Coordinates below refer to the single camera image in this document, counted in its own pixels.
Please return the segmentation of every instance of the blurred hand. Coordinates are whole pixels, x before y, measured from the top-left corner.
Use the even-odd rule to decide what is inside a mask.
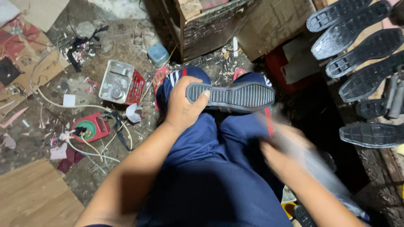
[[[261,141],[261,151],[269,166],[281,171],[286,166],[305,166],[305,152],[314,145],[297,128],[284,124],[274,124],[271,141]]]
[[[172,125],[180,133],[196,122],[210,97],[210,91],[206,90],[191,104],[185,96],[185,91],[191,83],[202,83],[202,80],[193,76],[182,77],[172,89],[168,100],[168,113],[165,122]]]

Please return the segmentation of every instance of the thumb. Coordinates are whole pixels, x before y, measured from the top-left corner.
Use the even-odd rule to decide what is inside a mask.
[[[210,97],[209,90],[202,92],[199,95],[199,97],[195,100],[195,102],[192,104],[192,106],[194,106],[195,109],[198,110],[198,112],[202,112],[202,110],[206,107],[206,105],[209,102],[209,97]]]

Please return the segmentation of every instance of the cardboard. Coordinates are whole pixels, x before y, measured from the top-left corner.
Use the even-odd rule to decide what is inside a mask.
[[[298,35],[315,11],[310,0],[263,0],[236,35],[251,61]]]
[[[69,0],[11,0],[11,2],[24,12],[28,22],[47,32]]]
[[[37,62],[43,59],[32,76],[34,90],[49,82],[69,65],[63,56],[58,59],[57,48],[45,34],[22,17],[15,18],[0,29],[0,59],[6,58],[20,74],[10,84],[4,84],[4,87],[1,82],[6,80],[0,80],[0,117],[32,94],[29,83]],[[13,71],[3,69],[0,71],[0,78],[9,77],[8,74],[4,75],[7,70]]]

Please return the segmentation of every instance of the red stripe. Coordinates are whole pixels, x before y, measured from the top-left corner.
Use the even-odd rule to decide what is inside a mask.
[[[268,134],[270,136],[273,136],[274,127],[272,126],[272,117],[271,117],[271,111],[269,110],[269,107],[265,108],[265,116],[267,117]]]

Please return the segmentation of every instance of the black shoe sole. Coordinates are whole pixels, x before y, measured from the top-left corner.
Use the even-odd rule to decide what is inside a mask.
[[[356,104],[356,114],[365,119],[374,119],[387,114],[384,99],[369,99]]]
[[[307,29],[319,32],[343,17],[366,8],[372,0],[339,0],[313,13],[306,21]]]
[[[403,63],[404,50],[361,68],[350,76],[338,93],[346,103],[367,98],[377,90],[386,77],[396,73],[397,67]]]
[[[236,83],[231,87],[192,83],[187,87],[186,97],[190,103],[194,103],[205,90],[210,90],[206,107],[223,112],[251,113],[268,107],[275,101],[274,89],[258,82]]]
[[[331,78],[346,75],[351,70],[371,59],[380,59],[391,55],[404,43],[401,28],[379,30],[348,53],[328,63],[326,73]]]
[[[390,12],[390,3],[381,0],[354,15],[344,17],[321,35],[312,46],[311,52],[317,60],[341,53],[354,43],[365,28],[388,17]]]
[[[360,123],[339,129],[341,140],[362,147],[387,148],[404,143],[404,126],[383,123]]]

